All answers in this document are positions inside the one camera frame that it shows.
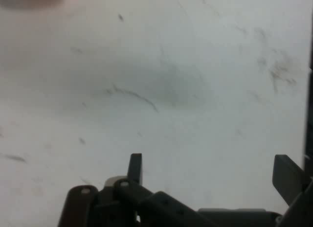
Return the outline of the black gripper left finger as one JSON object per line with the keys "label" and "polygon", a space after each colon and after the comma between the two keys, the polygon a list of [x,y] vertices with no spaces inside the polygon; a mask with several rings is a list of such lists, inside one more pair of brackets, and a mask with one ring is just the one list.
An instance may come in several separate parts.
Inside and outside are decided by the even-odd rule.
{"label": "black gripper left finger", "polygon": [[211,227],[213,223],[164,192],[142,186],[142,155],[131,154],[128,173],[111,186],[72,188],[60,227]]}

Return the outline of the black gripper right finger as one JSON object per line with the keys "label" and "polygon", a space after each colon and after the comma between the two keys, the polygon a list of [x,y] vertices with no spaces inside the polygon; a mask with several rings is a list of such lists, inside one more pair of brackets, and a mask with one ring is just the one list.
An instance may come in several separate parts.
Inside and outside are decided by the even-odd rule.
{"label": "black gripper right finger", "polygon": [[278,227],[313,225],[313,180],[287,155],[275,155],[272,184],[288,205]]}

